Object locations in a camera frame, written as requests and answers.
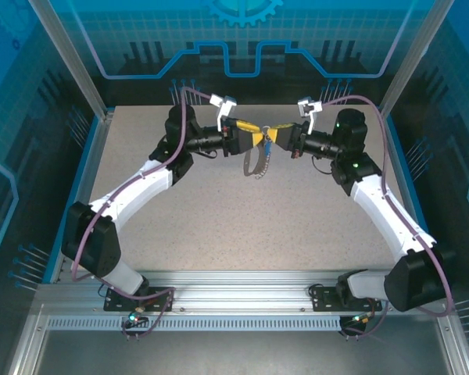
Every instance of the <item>vent slot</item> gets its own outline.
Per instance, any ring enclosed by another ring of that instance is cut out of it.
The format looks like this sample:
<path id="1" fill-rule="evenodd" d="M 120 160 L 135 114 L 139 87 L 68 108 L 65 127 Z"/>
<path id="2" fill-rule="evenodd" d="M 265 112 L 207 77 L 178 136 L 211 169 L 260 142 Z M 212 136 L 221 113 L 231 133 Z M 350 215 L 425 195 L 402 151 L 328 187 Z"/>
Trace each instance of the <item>vent slot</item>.
<path id="1" fill-rule="evenodd" d="M 126 316 L 51 316 L 49 330 L 120 330 Z M 141 331 L 149 321 L 129 331 Z M 171 331 L 316 331 L 341 330 L 339 316 L 164 316 L 156 330 Z"/>

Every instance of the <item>black mounting plate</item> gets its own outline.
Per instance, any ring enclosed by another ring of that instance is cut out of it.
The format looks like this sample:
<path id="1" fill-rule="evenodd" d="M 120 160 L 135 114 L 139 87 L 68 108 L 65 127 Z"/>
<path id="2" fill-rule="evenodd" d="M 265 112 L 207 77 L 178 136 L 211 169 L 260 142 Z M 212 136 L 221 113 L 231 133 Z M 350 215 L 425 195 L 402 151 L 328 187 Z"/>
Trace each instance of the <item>black mounting plate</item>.
<path id="1" fill-rule="evenodd" d="M 366 298 L 350 301 L 348 307 L 343 306 L 335 287 L 313 285 L 309 288 L 309 293 L 313 302 L 313 311 L 316 313 L 322 313 L 323 311 L 359 311 L 367 313 L 372 310 L 372 306 Z M 374 306 L 375 311 L 382 311 L 381 302 L 375 302 Z"/>
<path id="2" fill-rule="evenodd" d="M 155 293 L 159 293 L 169 287 L 149 287 L 147 295 L 154 295 Z M 165 305 L 166 298 L 168 295 L 162 295 L 158 297 L 152 303 L 149 303 L 145 306 L 145 311 L 149 312 L 160 312 Z M 165 311 L 172 310 L 172 304 L 174 302 L 170 301 L 169 305 L 165 309 Z M 135 310 L 136 307 L 139 306 L 139 301 L 135 301 L 134 299 L 125 298 L 118 293 L 116 293 L 113 289 L 108 288 L 106 292 L 106 298 L 104 301 L 104 311 L 122 311 L 122 312 L 132 312 Z"/>

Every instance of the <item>black joint motor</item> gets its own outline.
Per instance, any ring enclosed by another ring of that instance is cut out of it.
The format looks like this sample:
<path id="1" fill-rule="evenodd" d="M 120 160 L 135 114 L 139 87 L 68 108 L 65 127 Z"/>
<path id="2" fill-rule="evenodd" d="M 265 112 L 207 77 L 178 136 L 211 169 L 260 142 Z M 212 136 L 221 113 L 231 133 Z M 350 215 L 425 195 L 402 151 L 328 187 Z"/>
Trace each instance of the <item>black joint motor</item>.
<path id="1" fill-rule="evenodd" d="M 172 150 L 175 150 L 181 139 L 182 111 L 180 105 L 173 106 L 169 111 L 169 117 L 165 121 L 166 142 Z M 186 141 L 202 134 L 202 128 L 196 121 L 193 107 L 186 105 Z"/>
<path id="2" fill-rule="evenodd" d="M 340 153 L 331 163 L 331 172 L 335 182 L 342 186 L 347 195 L 351 195 L 355 182 L 373 174 L 381 175 L 377 164 L 363 152 L 367 130 L 362 112 L 343 109 L 338 113 L 331 138 Z"/>
<path id="3" fill-rule="evenodd" d="M 75 259 L 81 238 L 94 215 L 91 206 L 81 202 L 74 203 L 68 209 L 61 247 L 61 251 L 68 258 Z M 120 257 L 115 223 L 111 216 L 102 216 L 95 223 L 85 243 L 80 265 L 96 277 L 104 277 L 115 268 Z"/>
<path id="4" fill-rule="evenodd" d="M 440 244 L 434 245 L 432 251 L 451 286 L 456 253 Z M 389 301 L 401 312 L 446 296 L 438 271 L 426 251 L 409 250 L 385 277 L 384 289 Z"/>

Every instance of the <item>cable tie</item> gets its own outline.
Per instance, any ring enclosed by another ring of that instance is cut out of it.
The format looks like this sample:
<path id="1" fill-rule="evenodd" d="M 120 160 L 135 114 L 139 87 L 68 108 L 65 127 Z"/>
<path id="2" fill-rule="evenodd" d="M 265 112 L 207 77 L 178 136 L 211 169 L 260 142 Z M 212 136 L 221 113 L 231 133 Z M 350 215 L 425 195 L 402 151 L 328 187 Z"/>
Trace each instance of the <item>cable tie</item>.
<path id="1" fill-rule="evenodd" d="M 417 237 L 419 237 L 420 239 L 422 239 L 421 232 L 417 232 L 416 234 L 414 234 L 414 236 L 413 236 L 412 238 L 413 238 L 414 240 L 416 240 Z"/>

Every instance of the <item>cable connector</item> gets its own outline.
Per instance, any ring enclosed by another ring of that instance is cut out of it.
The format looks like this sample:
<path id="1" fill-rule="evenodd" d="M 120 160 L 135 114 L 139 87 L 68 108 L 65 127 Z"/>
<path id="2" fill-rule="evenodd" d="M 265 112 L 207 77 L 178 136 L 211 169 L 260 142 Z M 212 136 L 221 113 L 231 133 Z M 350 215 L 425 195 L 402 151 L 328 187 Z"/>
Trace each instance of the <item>cable connector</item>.
<path id="1" fill-rule="evenodd" d="M 236 100 L 229 96 L 225 96 L 224 98 L 212 94 L 210 97 L 210 104 L 215 105 L 218 110 L 217 110 L 217 130 L 219 133 L 221 132 L 221 126 L 220 126 L 220 121 L 222 120 L 223 117 L 228 117 L 229 113 L 233 109 L 233 107 L 236 106 Z"/>
<path id="2" fill-rule="evenodd" d="M 131 324 L 137 324 L 139 318 L 141 318 L 142 313 L 145 311 L 142 307 L 136 307 L 133 312 L 131 312 L 128 316 L 128 320 Z"/>
<path id="3" fill-rule="evenodd" d="M 314 128 L 314 124 L 317 122 L 318 113 L 323 111 L 321 102 L 313 102 L 310 96 L 300 99 L 297 102 L 299 106 L 299 114 L 302 118 L 310 118 L 310 127 L 307 130 L 308 135 L 311 134 Z"/>

